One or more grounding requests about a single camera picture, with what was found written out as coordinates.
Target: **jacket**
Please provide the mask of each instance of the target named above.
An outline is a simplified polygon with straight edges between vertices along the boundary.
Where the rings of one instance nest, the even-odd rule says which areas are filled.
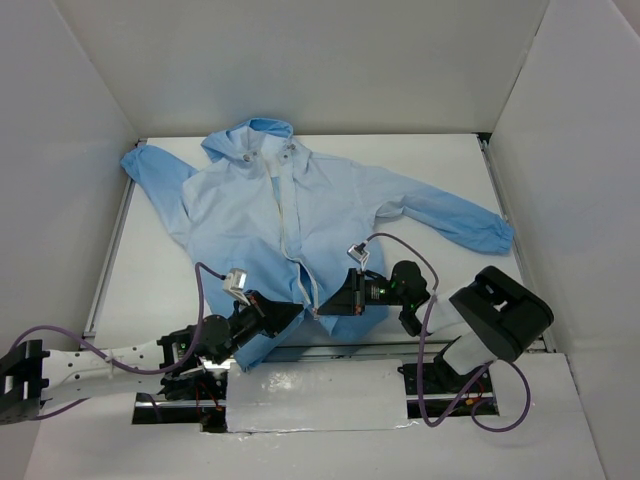
[[[495,213],[384,168],[312,152],[283,121],[254,118],[212,133],[202,148],[211,165],[201,171],[148,145],[127,153],[121,164],[194,263],[220,273],[245,269],[247,289],[302,303],[307,314],[342,286],[355,266],[345,252],[372,233],[376,218],[406,215],[481,253],[511,247],[513,229]],[[367,249],[368,268],[382,271],[378,242]],[[206,278],[204,287],[212,311],[229,316],[232,302],[219,281]],[[317,320],[329,335],[354,342],[385,316],[367,309],[359,317]],[[303,318],[275,339],[258,335],[236,361],[244,369],[257,365]]]

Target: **white floor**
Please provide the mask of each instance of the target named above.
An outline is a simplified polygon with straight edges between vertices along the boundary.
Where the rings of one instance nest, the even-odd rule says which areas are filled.
[[[199,140],[152,139],[149,143],[203,166],[206,157]],[[311,149],[387,166],[498,211],[472,135],[300,140]],[[409,219],[379,228],[399,234],[432,259],[441,272],[442,291],[467,282],[488,264],[520,278],[513,255],[474,254]],[[401,249],[388,247],[387,265],[406,258]],[[195,319],[191,263],[164,233],[141,189],[133,191],[108,278],[96,315],[96,343],[100,346],[140,343]],[[444,338],[455,335],[455,331],[448,332]],[[398,321],[390,318],[366,340],[390,343],[407,338]],[[326,336],[311,327],[301,329],[289,341],[297,345],[327,343]],[[603,479],[564,356],[525,355],[518,364],[531,383],[534,405],[525,423],[506,434],[483,432],[469,418],[460,417],[433,430],[416,423],[374,431],[207,435],[199,433],[197,425],[132,426],[133,394],[124,394],[92,399],[43,422],[26,478]],[[507,366],[494,365],[491,373],[501,415],[482,420],[505,425],[519,415],[524,393]],[[362,395],[366,392],[354,396],[353,409],[358,408]],[[331,408],[327,398],[328,415],[333,413]]]
[[[298,139],[312,150],[384,166],[500,211],[475,135],[332,135]],[[209,159],[200,147],[201,141],[202,138],[153,138],[148,143],[203,168],[209,165]],[[194,323],[197,314],[191,261],[169,238],[142,188],[133,187],[126,215],[117,256],[95,317],[95,344],[101,347],[157,338]],[[409,218],[379,222],[377,229],[400,236],[425,255],[440,275],[440,292],[468,284],[487,265],[495,265],[521,280],[513,252],[506,256],[480,255]],[[390,240],[382,242],[388,266],[383,273],[388,275],[397,261],[410,258],[411,254]],[[349,246],[345,245],[345,255]],[[428,271],[423,274],[431,278]],[[453,339],[462,331],[453,328],[432,340]],[[407,341],[413,340],[400,325],[397,312],[392,312],[362,343]],[[332,343],[316,322],[305,321],[284,344]]]

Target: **hood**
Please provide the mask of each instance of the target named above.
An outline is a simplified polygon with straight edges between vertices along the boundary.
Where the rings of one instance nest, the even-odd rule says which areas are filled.
[[[281,120],[252,118],[228,130],[212,133],[201,145],[212,162],[225,157],[242,160],[247,153],[260,150],[267,135],[287,140],[293,136],[293,127]]]

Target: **jacket sleeve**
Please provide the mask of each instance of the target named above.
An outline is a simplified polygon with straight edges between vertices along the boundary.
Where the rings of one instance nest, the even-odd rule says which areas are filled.
[[[406,215],[480,253],[508,253],[513,228],[475,203],[381,167],[352,163],[360,200],[377,217]]]
[[[169,234],[185,245],[189,218],[182,197],[182,184],[198,171],[169,152],[151,145],[130,151],[120,165],[144,189]]]

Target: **zipper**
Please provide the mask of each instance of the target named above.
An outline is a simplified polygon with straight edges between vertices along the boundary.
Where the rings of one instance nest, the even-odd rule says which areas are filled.
[[[282,180],[282,170],[280,169],[280,162],[277,161],[276,162],[276,168],[278,169],[278,178],[280,178]],[[280,185],[280,202],[282,202],[282,184]],[[282,213],[281,216],[282,219],[282,224],[283,224],[283,231],[284,231],[284,213]],[[307,275],[309,275],[309,280],[311,280],[311,288],[313,288],[313,308],[314,308],[314,312],[313,315],[316,316],[316,310],[318,310],[319,305],[318,305],[318,282],[316,282],[316,279],[314,278],[313,274],[311,273],[311,270],[304,264],[304,262],[302,261],[301,258],[295,258],[294,259],[296,262],[298,262],[300,265],[302,265],[302,267],[305,269],[305,271],[307,272]]]
[[[300,290],[302,291],[302,295],[304,297],[304,299],[306,300],[306,302],[311,305],[313,304],[314,307],[317,309],[318,307],[316,306],[316,304],[318,303],[317,300],[317,293],[316,293],[316,298],[314,299],[314,302],[311,301],[311,298],[309,297],[309,292],[307,292],[307,289],[304,288],[304,285],[302,285],[302,280],[301,280],[301,275],[300,275],[300,265],[302,264],[302,266],[304,267],[304,264],[302,263],[302,260],[300,259],[296,259],[296,258],[291,258],[289,256],[289,254],[287,253],[287,249],[286,246],[284,244],[284,237],[285,237],[285,229],[284,229],[284,214],[282,212],[282,207],[280,206],[280,202],[282,202],[282,189],[280,189],[280,202],[278,202],[278,199],[276,198],[276,191],[275,188],[273,187],[273,180],[271,179],[271,171],[269,170],[269,165],[267,164],[266,160],[262,157],[262,155],[260,155],[260,159],[262,160],[262,163],[264,164],[264,168],[267,171],[267,178],[269,179],[269,184],[271,185],[271,195],[273,196],[273,201],[276,202],[276,206],[278,207],[278,217],[279,217],[279,221],[280,221],[280,251],[282,252],[282,254],[285,256],[285,258],[287,260],[290,260],[292,262],[296,263],[296,268],[298,271],[298,275],[297,275],[297,283],[298,283],[298,287],[300,288]],[[309,274],[309,278],[311,279],[311,283],[312,285],[314,285],[315,280],[313,280],[313,277],[311,276],[311,273],[309,273],[309,270],[307,269],[307,267],[304,267],[305,270],[307,270],[307,273]]]

